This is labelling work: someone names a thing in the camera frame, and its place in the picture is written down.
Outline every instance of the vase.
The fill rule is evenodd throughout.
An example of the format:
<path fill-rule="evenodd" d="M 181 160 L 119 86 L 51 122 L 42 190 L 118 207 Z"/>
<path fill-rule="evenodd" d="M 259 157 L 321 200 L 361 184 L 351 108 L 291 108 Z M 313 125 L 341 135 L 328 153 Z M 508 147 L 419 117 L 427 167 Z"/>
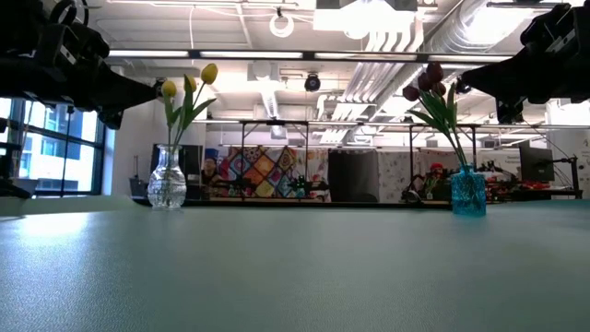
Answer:
<path fill-rule="evenodd" d="M 453 213 L 465 216 L 485 216 L 486 179 L 473 172 L 472 166 L 461 167 L 451 176 Z"/>
<path fill-rule="evenodd" d="M 186 180 L 178 166 L 178 147 L 158 145 L 158 167 L 149 177 L 147 198 L 155 209 L 178 209 L 186 198 Z"/>

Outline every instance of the tulip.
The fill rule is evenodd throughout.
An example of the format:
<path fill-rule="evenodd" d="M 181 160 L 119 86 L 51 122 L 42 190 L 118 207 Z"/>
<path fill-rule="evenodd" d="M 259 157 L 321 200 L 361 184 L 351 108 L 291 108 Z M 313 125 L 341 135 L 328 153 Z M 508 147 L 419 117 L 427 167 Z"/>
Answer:
<path fill-rule="evenodd" d="M 432 83 L 428 79 L 428 75 L 426 75 L 426 73 L 422 73 L 420 76 L 418 76 L 418 88 L 420 88 L 422 91 L 429 91 L 432 88 Z"/>
<path fill-rule="evenodd" d="M 438 62 L 429 63 L 426 67 L 426 75 L 428 75 L 428 80 L 432 83 L 439 83 L 443 80 L 444 72 L 441 64 Z"/>
<path fill-rule="evenodd" d="M 402 90 L 402 94 L 404 95 L 404 98 L 406 98 L 409 101 L 417 101 L 420 97 L 420 91 L 418 91 L 418 89 L 412 86 L 405 87 Z"/>
<path fill-rule="evenodd" d="M 218 77 L 218 67 L 215 64 L 209 64 L 201 71 L 201 79 L 205 84 L 211 85 Z"/>
<path fill-rule="evenodd" d="M 442 97 L 446 94 L 446 87 L 443 83 L 438 82 L 432 86 L 432 91 L 434 91 L 436 94 Z"/>
<path fill-rule="evenodd" d="M 164 82 L 164 84 L 162 84 L 162 94 L 168 97 L 176 96 L 176 84 L 170 80 Z"/>
<path fill-rule="evenodd" d="M 189 77 L 189 76 L 187 76 L 186 78 L 188 78 L 188 82 L 191 85 L 191 90 L 193 92 L 195 92 L 196 91 L 196 81 L 195 81 L 195 78 L 194 77 Z"/>

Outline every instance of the window frame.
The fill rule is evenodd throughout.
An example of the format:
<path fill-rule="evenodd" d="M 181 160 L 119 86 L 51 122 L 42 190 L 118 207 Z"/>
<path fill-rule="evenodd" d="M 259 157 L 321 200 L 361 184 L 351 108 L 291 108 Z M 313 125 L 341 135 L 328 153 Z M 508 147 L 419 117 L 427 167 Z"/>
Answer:
<path fill-rule="evenodd" d="M 20 141 L 24 136 L 24 129 L 25 129 L 25 113 L 26 109 L 26 100 L 23 99 L 12 99 L 11 105 L 11 112 L 10 116 L 8 117 L 8 128 L 11 129 L 9 141 Z M 98 196 L 102 193 L 102 161 L 104 160 L 104 137 L 106 135 L 106 126 L 100 121 L 97 120 L 97 130 L 96 130 L 96 141 L 88 141 L 86 139 L 78 138 L 75 136 L 69 135 L 69 128 L 70 128 L 70 121 L 71 117 L 68 116 L 67 119 L 67 130 L 66 134 L 59 133 L 58 131 L 53 131 L 50 129 L 40 128 L 38 126 L 29 124 L 28 125 L 28 133 L 30 134 L 38 134 L 43 137 L 54 138 L 57 140 L 62 140 L 65 142 L 65 153 L 64 153 L 64 169 L 62 171 L 62 185 L 60 190 L 35 190 L 35 196 Z M 88 146 L 94 148 L 94 161 L 92 163 L 92 190 L 90 191 L 72 191 L 72 190 L 65 190 L 65 167 L 67 165 L 67 149 L 69 143 L 79 144 L 80 146 Z"/>

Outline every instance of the table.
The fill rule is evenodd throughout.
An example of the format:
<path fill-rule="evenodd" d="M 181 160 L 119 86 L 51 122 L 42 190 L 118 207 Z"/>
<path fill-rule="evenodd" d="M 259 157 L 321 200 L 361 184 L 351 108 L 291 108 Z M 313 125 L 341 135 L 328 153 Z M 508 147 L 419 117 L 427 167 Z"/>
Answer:
<path fill-rule="evenodd" d="M 0 331 L 588 331 L 590 202 L 0 219 Z"/>

